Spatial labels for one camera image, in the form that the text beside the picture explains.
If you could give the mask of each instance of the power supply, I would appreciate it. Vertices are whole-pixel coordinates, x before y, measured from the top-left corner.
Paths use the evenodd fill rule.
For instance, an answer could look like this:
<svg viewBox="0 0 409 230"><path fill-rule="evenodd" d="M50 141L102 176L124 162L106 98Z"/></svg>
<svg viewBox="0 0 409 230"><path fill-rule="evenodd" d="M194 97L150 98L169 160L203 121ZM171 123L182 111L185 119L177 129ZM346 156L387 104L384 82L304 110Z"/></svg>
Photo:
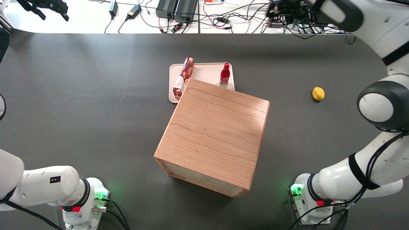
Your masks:
<svg viewBox="0 0 409 230"><path fill-rule="evenodd" d="M175 21L178 23L188 23L193 21L198 0L179 0L176 7Z"/></svg>
<svg viewBox="0 0 409 230"><path fill-rule="evenodd" d="M160 18L175 18L175 10L178 0L159 0L156 8L156 16Z"/></svg>

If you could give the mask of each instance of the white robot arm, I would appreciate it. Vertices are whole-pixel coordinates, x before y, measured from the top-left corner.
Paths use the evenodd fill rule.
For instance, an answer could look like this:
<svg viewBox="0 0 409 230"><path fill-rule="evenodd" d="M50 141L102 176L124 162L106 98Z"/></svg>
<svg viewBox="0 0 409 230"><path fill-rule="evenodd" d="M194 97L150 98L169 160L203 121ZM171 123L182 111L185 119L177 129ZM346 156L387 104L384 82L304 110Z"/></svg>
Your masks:
<svg viewBox="0 0 409 230"><path fill-rule="evenodd" d="M301 224L330 223L334 200L387 196L402 189L409 174L409 138L398 138L377 158L374 153L395 136L409 131L409 1L307 0L333 24L367 43L383 60L388 76L359 95L361 115L382 132L365 148L316 174L301 174L290 188Z"/></svg>
<svg viewBox="0 0 409 230"><path fill-rule="evenodd" d="M109 191L96 178L80 178L71 166L24 170L22 160L0 149L0 211L39 204L58 206L65 227L97 229Z"/></svg>

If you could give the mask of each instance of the white tray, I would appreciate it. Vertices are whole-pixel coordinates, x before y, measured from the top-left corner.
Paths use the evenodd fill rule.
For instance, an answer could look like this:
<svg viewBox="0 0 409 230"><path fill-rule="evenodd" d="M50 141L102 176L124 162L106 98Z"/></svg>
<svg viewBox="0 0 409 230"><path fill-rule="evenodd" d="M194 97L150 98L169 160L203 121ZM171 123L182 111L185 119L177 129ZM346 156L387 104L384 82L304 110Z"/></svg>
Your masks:
<svg viewBox="0 0 409 230"><path fill-rule="evenodd" d="M220 63L195 63L195 70L193 71L192 78L200 81L204 81L213 85L218 86L220 82L220 72L222 72L225 66L225 62ZM169 101L177 104L179 99L175 98L173 94L173 86L175 85L176 79L182 71L183 64L173 64L169 68ZM227 89L234 89L234 78L233 78L233 68L230 64L230 78Z"/></svg>

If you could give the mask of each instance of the wood grain surface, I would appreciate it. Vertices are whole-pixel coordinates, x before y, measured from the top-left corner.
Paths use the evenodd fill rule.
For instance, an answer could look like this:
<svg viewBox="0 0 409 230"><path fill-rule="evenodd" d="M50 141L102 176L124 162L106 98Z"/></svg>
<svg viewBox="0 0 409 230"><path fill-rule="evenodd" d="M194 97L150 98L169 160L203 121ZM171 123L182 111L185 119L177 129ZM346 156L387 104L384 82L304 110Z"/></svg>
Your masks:
<svg viewBox="0 0 409 230"><path fill-rule="evenodd" d="M248 191L269 107L269 101L191 79L154 157L170 175L231 196L243 193L237 186Z"/></svg>

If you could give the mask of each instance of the red button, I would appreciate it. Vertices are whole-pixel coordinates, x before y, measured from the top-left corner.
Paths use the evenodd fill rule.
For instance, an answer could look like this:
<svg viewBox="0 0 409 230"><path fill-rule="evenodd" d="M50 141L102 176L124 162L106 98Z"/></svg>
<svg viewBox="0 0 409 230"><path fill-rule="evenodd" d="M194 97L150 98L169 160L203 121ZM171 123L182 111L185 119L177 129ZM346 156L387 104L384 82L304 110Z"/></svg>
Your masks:
<svg viewBox="0 0 409 230"><path fill-rule="evenodd" d="M323 202L323 201L317 201L317 205L318 205L318 206L323 206L323 205L324 205L324 202Z"/></svg>
<svg viewBox="0 0 409 230"><path fill-rule="evenodd" d="M81 210L81 207L78 207L78 206L72 208L73 212L79 212L80 210Z"/></svg>

